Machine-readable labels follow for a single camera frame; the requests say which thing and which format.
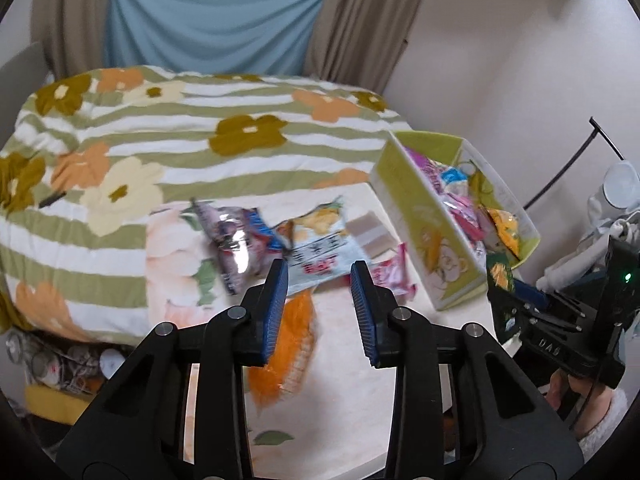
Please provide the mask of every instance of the wall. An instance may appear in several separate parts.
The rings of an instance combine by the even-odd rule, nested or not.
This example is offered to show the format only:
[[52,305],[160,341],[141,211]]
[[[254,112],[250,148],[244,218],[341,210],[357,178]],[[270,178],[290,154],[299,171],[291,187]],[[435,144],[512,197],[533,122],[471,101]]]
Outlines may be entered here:
[[33,0],[14,0],[0,22],[0,66],[31,43]]
[[[627,0],[423,0],[386,88],[416,129],[466,137],[525,203],[591,132],[640,162],[640,23]],[[601,139],[530,210],[534,280],[572,251],[616,161]]]

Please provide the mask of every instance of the storage box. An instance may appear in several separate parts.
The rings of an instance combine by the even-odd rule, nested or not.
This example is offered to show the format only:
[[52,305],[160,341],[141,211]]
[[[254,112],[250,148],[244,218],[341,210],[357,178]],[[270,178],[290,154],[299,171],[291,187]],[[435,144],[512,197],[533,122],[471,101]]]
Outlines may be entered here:
[[[388,212],[438,310],[486,290],[486,268],[466,235],[442,205],[431,183],[402,146],[433,160],[456,166],[469,176],[472,194],[486,207],[516,215],[522,264],[540,243],[540,234],[513,193],[468,140],[431,132],[396,132],[386,143],[370,182]],[[437,264],[429,272],[427,258],[433,240]]]

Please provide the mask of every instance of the blue cloth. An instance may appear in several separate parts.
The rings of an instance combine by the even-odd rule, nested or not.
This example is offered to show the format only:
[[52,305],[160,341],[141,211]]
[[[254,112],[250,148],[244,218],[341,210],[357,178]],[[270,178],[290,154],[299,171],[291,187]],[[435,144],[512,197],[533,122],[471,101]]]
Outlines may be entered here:
[[299,75],[323,0],[111,0],[107,67]]

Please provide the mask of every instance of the metal screw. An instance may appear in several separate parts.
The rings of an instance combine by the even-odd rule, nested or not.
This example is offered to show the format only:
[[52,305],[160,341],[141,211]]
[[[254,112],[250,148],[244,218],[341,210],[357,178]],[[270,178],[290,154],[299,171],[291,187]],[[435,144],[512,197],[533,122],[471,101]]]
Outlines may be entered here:
[[480,337],[484,333],[484,329],[478,323],[469,323],[465,330],[471,337]]
[[174,326],[168,321],[163,321],[159,325],[156,326],[154,332],[158,335],[169,335],[174,331]]
[[242,319],[244,316],[246,316],[246,309],[244,306],[232,306],[229,310],[226,311],[226,314],[231,319]]
[[406,321],[411,317],[411,311],[407,307],[399,306],[393,310],[391,315],[400,321]]

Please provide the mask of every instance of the black metal rod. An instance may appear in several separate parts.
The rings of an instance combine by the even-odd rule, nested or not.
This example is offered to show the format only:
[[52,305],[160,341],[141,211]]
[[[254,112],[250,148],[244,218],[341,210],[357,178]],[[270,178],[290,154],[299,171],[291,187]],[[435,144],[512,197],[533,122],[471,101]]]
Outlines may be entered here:
[[580,148],[578,149],[577,152],[574,153],[574,156],[572,156],[572,158],[569,159],[569,162],[566,163],[563,167],[562,170],[560,170],[558,172],[558,174],[556,174],[555,177],[553,177],[548,184],[546,184],[545,187],[543,187],[540,192],[533,197],[531,200],[529,200],[525,206],[524,209],[525,211],[527,209],[529,209],[531,206],[533,206],[538,200],[540,200],[540,198],[542,198],[542,196],[549,191],[549,189],[551,189],[554,184],[560,180],[560,178],[562,178],[562,176],[567,172],[567,170],[572,167],[572,165],[574,164],[574,162],[576,160],[578,160],[578,158],[584,153],[584,150],[587,149],[587,147],[593,142],[593,139],[595,139],[598,135],[602,136],[602,138],[604,140],[606,140],[607,144],[611,147],[611,149],[616,152],[616,155],[618,156],[618,158],[620,160],[625,160],[625,157],[622,156],[622,153],[620,153],[620,150],[616,147],[616,145],[613,143],[613,141],[611,139],[609,139],[609,136],[603,131],[603,129],[600,127],[600,125],[593,119],[593,117],[591,119],[589,119],[589,123],[591,126],[593,126],[593,131],[591,132],[591,134],[589,135],[589,137],[587,138],[587,140],[584,141],[584,144],[582,146],[580,146]]

